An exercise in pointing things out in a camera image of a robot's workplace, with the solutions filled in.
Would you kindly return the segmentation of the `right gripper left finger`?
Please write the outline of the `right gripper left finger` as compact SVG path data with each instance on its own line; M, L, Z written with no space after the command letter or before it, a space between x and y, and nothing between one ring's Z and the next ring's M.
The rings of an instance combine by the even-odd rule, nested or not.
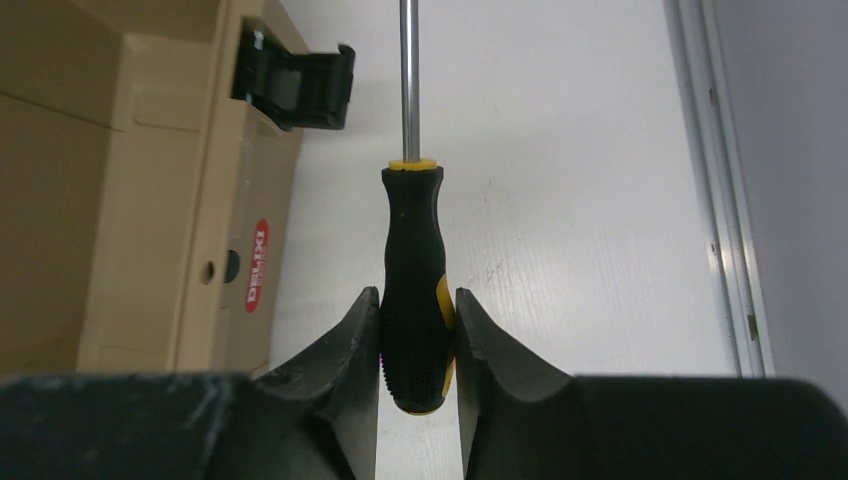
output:
M5 479L371 479L378 292L257 378L37 375L1 382Z

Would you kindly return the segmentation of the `black yellow screwdriver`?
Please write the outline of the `black yellow screwdriver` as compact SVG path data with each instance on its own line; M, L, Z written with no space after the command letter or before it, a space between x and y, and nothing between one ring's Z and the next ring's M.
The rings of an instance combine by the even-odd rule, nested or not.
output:
M412 415L440 408L452 378L454 307L438 220L443 168L421 153L419 8L399 4L402 157L382 171L389 202L379 341L385 384Z

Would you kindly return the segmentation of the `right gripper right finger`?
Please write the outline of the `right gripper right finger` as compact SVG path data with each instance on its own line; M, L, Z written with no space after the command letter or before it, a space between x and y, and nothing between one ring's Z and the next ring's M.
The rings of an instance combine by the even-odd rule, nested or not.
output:
M468 479L843 479L847 420L791 379L572 376L456 293Z

